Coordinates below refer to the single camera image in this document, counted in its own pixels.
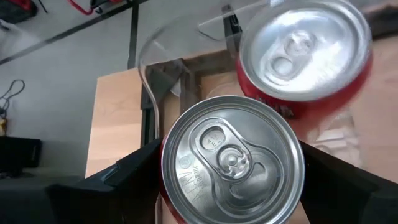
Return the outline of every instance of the wooden board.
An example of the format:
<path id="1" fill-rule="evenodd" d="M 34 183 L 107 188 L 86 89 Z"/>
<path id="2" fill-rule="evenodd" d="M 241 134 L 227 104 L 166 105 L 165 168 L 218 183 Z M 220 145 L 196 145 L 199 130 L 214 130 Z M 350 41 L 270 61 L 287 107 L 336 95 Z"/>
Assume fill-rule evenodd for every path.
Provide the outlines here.
<path id="1" fill-rule="evenodd" d="M 140 102 L 141 79 L 136 68 L 98 79 L 86 177 L 139 149 Z"/>
<path id="2" fill-rule="evenodd" d="M 398 37 L 373 45 L 373 69 L 351 106 L 367 171 L 398 183 Z"/>

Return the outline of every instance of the red cable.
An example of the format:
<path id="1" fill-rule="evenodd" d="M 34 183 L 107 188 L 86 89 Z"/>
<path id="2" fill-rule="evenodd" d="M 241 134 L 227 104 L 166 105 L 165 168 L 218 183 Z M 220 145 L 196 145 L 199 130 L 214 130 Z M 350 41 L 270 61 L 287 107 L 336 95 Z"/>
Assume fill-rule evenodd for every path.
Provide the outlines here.
<path id="1" fill-rule="evenodd" d="M 81 13 L 84 15 L 88 16 L 93 13 L 93 9 L 90 9 L 89 11 L 84 10 L 82 7 L 80 7 L 77 3 L 75 3 L 73 0 L 68 0 L 68 2 L 77 10 L 79 10 Z"/>

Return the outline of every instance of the can rim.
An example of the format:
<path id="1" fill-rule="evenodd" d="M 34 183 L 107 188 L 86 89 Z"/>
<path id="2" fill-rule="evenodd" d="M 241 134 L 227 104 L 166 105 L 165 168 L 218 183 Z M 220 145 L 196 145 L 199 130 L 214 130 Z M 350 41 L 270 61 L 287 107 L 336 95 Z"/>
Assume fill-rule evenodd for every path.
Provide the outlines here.
<path id="1" fill-rule="evenodd" d="M 281 117 L 271 107 L 257 100 L 244 96 L 216 96 L 201 101 L 186 110 L 186 112 L 184 112 L 173 124 L 164 142 L 164 149 L 168 148 L 169 150 L 163 150 L 161 157 L 162 179 L 164 182 L 165 191 L 170 199 L 171 204 L 180 214 L 180 216 L 188 223 L 209 223 L 209 220 L 203 215 L 200 215 L 183 196 L 183 193 L 178 186 L 177 176 L 174 174 L 174 169 L 170 169 L 170 167 L 175 167 L 174 158 L 178 151 L 177 146 L 179 143 L 179 139 L 192 123 L 194 123 L 197 119 L 203 116 L 203 113 L 200 112 L 203 112 L 206 109 L 206 106 L 217 101 L 221 101 L 224 103 L 234 102 L 234 104 L 231 104 L 231 106 L 239 105 L 238 103 L 242 102 L 257 106 L 257 108 L 261 108 L 261 114 L 264 117 L 269 118 L 271 121 L 273 121 L 274 124 L 279 124 L 278 128 L 280 128 L 280 130 L 284 132 L 284 139 L 287 141 L 286 144 L 290 149 L 292 149 L 290 152 L 293 154 L 293 160 L 295 161 L 294 174 L 296 174 L 294 176 L 295 178 L 292 179 L 293 190 L 290 192 L 290 196 L 286 201 L 286 205 L 283 207 L 281 212 L 275 216 L 276 219 L 278 219 L 278 222 L 285 222 L 291 216 L 296 206 L 298 205 L 303 190 L 305 178 L 305 162 L 302 148 L 292 128 L 283 117 Z"/>
<path id="2" fill-rule="evenodd" d="M 313 90 L 311 93 L 283 94 L 281 91 L 271 88 L 261 82 L 261 80 L 256 75 L 254 69 L 250 66 L 250 60 L 248 59 L 248 57 L 245 57 L 245 55 L 248 54 L 251 41 L 257 34 L 257 32 L 253 30 L 258 30 L 258 27 L 261 25 L 265 26 L 266 23 L 264 23 L 264 21 L 271 21 L 276 16 L 281 15 L 289 10 L 302 8 L 303 3 L 312 4 L 314 6 L 320 7 L 326 6 L 329 9 L 334 9 L 342 13 L 347 18 L 351 19 L 351 22 L 354 24 L 355 27 L 354 32 L 364 38 L 359 38 L 359 42 L 357 43 L 359 50 L 356 51 L 356 55 L 354 56 L 354 63 L 349 66 L 348 72 L 345 73 L 348 75 L 345 75 L 338 83 L 338 88 L 336 88 L 335 86 L 330 88 L 329 86 L 329 88 L 319 88 Z M 372 36 L 368 22 L 366 21 L 363 14 L 359 11 L 359 9 L 357 9 L 351 3 L 344 0 L 290 1 L 287 3 L 279 4 L 275 7 L 267 7 L 258 12 L 256 16 L 254 16 L 254 18 L 249 22 L 248 26 L 242 34 L 241 45 L 239 47 L 239 59 L 245 76 L 247 76 L 250 82 L 262 92 L 281 100 L 312 101 L 324 98 L 326 96 L 330 96 L 348 86 L 365 68 L 371 54 L 371 42 Z"/>

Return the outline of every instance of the pull tab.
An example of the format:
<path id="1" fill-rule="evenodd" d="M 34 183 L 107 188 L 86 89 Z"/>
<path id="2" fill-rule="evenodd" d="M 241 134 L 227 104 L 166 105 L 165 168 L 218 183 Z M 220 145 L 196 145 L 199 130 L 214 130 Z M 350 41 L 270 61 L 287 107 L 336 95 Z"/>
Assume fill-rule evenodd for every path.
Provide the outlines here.
<path id="1" fill-rule="evenodd" d="M 219 175 L 237 181 L 249 173 L 251 155 L 239 138 L 223 122 L 207 120 L 199 124 L 195 148 Z"/>
<path id="2" fill-rule="evenodd" d="M 251 144 L 220 118 L 202 121 L 189 138 L 191 150 L 213 173 L 211 191 L 220 209 L 242 216 L 269 209 L 284 176 L 272 151 Z"/>
<path id="3" fill-rule="evenodd" d="M 304 30 L 277 41 L 262 58 L 266 70 L 272 74 L 269 78 L 278 84 L 294 78 L 311 59 L 315 43 L 315 36 Z"/>

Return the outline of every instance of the aluminum can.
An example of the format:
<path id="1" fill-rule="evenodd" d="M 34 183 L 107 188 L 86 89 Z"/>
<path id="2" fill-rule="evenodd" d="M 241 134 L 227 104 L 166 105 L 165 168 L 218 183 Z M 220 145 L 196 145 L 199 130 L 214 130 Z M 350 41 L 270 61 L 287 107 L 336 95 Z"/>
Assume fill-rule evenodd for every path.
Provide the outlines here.
<path id="1" fill-rule="evenodd" d="M 179 223 L 283 223 L 303 189 L 293 130 L 243 96 L 192 106 L 167 135 L 161 159 L 161 194 Z"/>
<path id="2" fill-rule="evenodd" d="M 246 96 L 312 129 L 357 94 L 371 64 L 370 29 L 352 4 L 296 0 L 250 21 L 236 69 Z"/>

